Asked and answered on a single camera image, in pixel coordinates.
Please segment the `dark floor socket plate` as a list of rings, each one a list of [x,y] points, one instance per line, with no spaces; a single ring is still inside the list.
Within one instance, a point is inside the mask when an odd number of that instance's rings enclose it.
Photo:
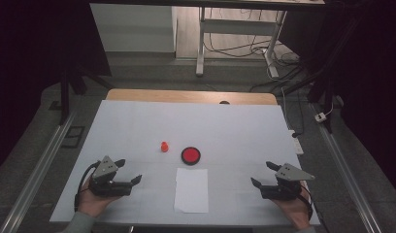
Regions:
[[[84,130],[84,126],[71,126],[64,137],[61,147],[64,149],[76,149],[83,138]]]

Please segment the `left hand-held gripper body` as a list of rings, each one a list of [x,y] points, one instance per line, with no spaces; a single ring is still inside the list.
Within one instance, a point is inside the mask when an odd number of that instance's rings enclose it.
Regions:
[[[95,171],[90,176],[89,189],[100,197],[115,197],[130,195],[132,191],[131,183],[115,182],[114,177],[118,171],[115,161],[107,155],[96,166]]]

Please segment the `dark curtain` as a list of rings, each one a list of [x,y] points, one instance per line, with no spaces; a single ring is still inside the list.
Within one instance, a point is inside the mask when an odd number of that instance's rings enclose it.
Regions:
[[[396,0],[325,0],[336,12],[289,12],[280,41],[318,71],[347,29],[347,7],[362,16],[336,60],[341,116],[396,190]]]
[[[91,0],[0,0],[0,167],[45,88],[111,74]]]

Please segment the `white power strip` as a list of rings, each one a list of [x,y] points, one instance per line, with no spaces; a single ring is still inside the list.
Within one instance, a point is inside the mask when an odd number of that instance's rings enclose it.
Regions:
[[[304,153],[304,151],[302,149],[300,141],[298,140],[298,134],[294,130],[290,130],[289,133],[290,133],[290,136],[293,139],[293,143],[294,143],[294,148],[295,148],[296,154],[297,155],[302,155]]]

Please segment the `white paper sheet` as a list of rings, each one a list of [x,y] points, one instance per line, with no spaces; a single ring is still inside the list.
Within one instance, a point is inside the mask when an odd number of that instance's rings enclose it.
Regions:
[[[206,214],[209,211],[207,169],[177,170],[174,210],[185,214]]]

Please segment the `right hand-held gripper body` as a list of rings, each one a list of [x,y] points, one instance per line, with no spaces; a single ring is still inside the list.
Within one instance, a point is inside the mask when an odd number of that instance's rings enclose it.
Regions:
[[[302,192],[301,181],[311,181],[315,179],[314,175],[289,163],[281,165],[275,177],[277,180],[276,185],[262,184],[260,192],[264,199],[294,200]]]

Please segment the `person's right hand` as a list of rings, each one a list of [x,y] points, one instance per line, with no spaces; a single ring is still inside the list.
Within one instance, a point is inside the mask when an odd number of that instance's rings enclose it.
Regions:
[[[309,209],[302,200],[298,198],[290,201],[274,200],[274,203],[297,231],[311,227]]]

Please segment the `white partition panel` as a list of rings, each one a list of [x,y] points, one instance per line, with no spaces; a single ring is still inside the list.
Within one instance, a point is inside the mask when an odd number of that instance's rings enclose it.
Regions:
[[[91,3],[90,8],[105,51],[176,51],[175,7]]]

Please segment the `aluminium floor rail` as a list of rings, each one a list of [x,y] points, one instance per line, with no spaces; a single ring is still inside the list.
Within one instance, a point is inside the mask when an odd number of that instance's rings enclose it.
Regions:
[[[17,233],[76,115],[77,111],[72,110],[66,116],[63,123],[55,127],[32,174],[29,176],[20,195],[4,220],[0,228],[0,233]]]
[[[340,176],[344,181],[349,196],[355,205],[355,209],[361,217],[366,231],[368,233],[382,233],[380,224],[377,221],[366,196],[358,186],[356,178],[353,176],[349,166],[347,165],[347,161],[345,160],[344,154],[335,137],[328,131],[322,122],[319,122],[317,125],[328,149],[330,150]]]

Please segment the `black metal stand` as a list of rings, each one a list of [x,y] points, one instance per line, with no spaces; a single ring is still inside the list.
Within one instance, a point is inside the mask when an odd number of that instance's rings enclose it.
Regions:
[[[285,96],[311,83],[313,87],[307,94],[307,99],[310,103],[317,103],[321,97],[324,97],[323,113],[326,119],[321,124],[329,133],[332,132],[331,114],[333,111],[334,74],[335,65],[328,62],[317,72],[308,75],[299,83],[284,89],[280,93],[280,96]]]
[[[72,88],[75,94],[84,95],[87,86],[83,80],[84,77],[90,78],[101,86],[111,90],[114,86],[105,81],[101,76],[96,75],[89,69],[84,68],[78,63],[69,63],[61,73],[60,89],[61,89],[61,119],[59,124],[63,125],[67,117],[70,115],[70,91]]]

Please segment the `person's left hand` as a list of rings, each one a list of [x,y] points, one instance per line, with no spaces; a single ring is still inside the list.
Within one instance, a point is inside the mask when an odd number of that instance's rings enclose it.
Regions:
[[[79,205],[78,211],[88,216],[97,218],[99,217],[106,208],[119,199],[119,196],[115,197],[100,197],[94,195],[89,187],[89,180],[86,180],[82,185],[79,192]]]

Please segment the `round red ink pad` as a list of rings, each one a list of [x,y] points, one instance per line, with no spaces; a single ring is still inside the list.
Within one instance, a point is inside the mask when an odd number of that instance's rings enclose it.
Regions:
[[[195,147],[187,147],[181,152],[181,160],[184,164],[192,166],[200,161],[201,152]]]

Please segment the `white desk frame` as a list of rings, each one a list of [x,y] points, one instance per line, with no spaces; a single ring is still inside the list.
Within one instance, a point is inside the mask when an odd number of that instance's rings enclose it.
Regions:
[[[89,0],[89,2],[114,5],[198,7],[200,14],[197,77],[202,77],[204,72],[204,36],[206,33],[271,36],[272,41],[264,55],[267,64],[271,65],[271,54],[280,35],[286,13],[289,11],[312,12],[327,7],[325,0]],[[274,22],[209,19],[206,18],[208,8],[271,10],[277,11],[279,16]]]

